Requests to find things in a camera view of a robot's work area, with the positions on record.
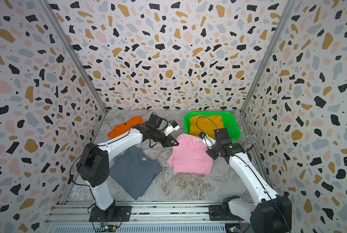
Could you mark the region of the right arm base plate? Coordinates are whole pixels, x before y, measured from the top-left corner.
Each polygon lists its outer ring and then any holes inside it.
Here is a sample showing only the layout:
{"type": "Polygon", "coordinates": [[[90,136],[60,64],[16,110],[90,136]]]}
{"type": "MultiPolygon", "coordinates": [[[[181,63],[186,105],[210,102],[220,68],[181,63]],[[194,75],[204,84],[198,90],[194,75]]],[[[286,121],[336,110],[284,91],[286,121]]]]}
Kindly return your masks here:
{"type": "Polygon", "coordinates": [[[243,220],[239,216],[233,215],[227,207],[223,205],[209,205],[208,206],[210,221],[238,221],[243,220]]]}

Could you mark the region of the yellow t-shirt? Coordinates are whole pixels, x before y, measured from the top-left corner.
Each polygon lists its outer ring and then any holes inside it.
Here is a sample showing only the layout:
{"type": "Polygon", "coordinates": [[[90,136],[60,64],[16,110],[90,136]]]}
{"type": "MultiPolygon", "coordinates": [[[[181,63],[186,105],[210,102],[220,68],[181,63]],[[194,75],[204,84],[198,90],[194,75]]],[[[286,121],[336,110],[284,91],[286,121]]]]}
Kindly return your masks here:
{"type": "Polygon", "coordinates": [[[192,136],[199,136],[203,131],[209,137],[215,139],[214,130],[224,128],[222,117],[219,115],[201,116],[197,115],[190,118],[189,134],[192,136]]]}

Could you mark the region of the orange t-shirt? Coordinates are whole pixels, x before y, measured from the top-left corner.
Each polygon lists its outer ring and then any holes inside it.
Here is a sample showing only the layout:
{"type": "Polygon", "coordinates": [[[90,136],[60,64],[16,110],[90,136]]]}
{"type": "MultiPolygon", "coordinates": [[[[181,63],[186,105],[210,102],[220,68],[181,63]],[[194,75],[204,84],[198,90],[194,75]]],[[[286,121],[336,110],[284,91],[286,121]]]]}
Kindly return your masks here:
{"type": "Polygon", "coordinates": [[[107,135],[110,138],[116,138],[124,133],[127,133],[130,128],[138,124],[144,124],[141,116],[134,116],[125,123],[116,125],[107,135]]]}

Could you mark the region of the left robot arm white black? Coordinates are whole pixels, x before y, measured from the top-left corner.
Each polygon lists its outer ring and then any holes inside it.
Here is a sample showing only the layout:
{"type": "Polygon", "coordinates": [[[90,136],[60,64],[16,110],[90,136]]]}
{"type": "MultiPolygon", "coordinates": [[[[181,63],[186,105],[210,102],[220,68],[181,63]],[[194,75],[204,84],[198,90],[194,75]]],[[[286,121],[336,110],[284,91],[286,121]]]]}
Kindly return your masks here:
{"type": "Polygon", "coordinates": [[[111,196],[107,179],[109,162],[121,152],[146,140],[160,143],[162,147],[174,147],[179,143],[171,136],[177,131],[176,121],[168,121],[152,113],[143,124],[128,125],[127,132],[102,144],[89,143],[85,146],[76,170],[90,188],[94,203],[99,210],[111,208],[114,199],[111,196]]]}

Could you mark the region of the pink t-shirt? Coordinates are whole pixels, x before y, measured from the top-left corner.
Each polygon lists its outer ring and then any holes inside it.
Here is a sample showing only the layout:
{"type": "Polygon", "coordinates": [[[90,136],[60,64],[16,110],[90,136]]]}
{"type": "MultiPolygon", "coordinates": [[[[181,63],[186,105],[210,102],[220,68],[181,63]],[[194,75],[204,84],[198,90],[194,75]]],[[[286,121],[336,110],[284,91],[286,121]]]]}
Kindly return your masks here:
{"type": "Polygon", "coordinates": [[[198,137],[181,134],[177,137],[178,146],[167,163],[176,173],[211,174],[213,159],[206,153],[207,146],[198,137]]]}

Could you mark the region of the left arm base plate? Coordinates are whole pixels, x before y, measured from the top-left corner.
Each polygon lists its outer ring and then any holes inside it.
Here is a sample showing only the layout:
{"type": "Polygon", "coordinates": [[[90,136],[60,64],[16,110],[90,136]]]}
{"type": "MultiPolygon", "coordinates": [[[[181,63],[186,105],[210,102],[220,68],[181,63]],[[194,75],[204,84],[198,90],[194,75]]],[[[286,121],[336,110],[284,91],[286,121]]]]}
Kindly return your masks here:
{"type": "Polygon", "coordinates": [[[101,210],[97,206],[91,210],[89,222],[129,222],[132,206],[110,206],[101,210]]]}

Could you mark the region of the grey t-shirt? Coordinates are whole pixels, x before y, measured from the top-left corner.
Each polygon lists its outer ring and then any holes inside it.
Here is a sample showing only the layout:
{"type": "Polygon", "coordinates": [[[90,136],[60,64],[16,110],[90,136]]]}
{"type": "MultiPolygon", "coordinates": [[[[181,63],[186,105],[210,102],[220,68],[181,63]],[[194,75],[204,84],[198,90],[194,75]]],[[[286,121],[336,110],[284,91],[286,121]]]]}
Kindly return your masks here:
{"type": "Polygon", "coordinates": [[[137,200],[162,171],[158,160],[151,159],[142,149],[132,146],[124,154],[114,157],[109,175],[128,195],[137,200]]]}

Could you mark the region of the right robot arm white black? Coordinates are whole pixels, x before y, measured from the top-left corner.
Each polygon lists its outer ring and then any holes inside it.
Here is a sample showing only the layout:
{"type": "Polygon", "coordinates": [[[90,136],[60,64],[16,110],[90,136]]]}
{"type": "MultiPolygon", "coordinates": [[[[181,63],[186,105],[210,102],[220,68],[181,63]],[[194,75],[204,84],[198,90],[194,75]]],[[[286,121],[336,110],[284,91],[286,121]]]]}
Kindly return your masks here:
{"type": "Polygon", "coordinates": [[[210,205],[210,220],[231,220],[239,224],[230,232],[242,232],[241,225],[248,222],[248,229],[255,233],[289,233],[292,230],[292,203],[280,196],[263,179],[239,143],[232,142],[226,128],[214,130],[215,139],[201,132],[199,137],[207,146],[212,158],[223,157],[243,181],[252,202],[240,196],[224,198],[221,205],[210,205]]]}

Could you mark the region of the green plastic basket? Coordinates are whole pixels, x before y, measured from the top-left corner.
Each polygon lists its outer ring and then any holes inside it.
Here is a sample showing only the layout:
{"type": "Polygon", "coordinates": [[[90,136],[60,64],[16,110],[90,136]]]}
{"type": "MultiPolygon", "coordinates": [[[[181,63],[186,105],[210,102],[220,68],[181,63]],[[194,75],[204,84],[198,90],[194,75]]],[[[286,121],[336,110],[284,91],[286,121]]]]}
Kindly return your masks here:
{"type": "Polygon", "coordinates": [[[224,127],[227,128],[228,134],[232,141],[236,141],[241,136],[241,131],[239,129],[237,120],[235,116],[227,111],[199,111],[199,112],[189,112],[184,116],[184,130],[186,134],[190,133],[191,122],[190,119],[194,116],[201,115],[204,117],[210,116],[221,116],[224,127]]]}

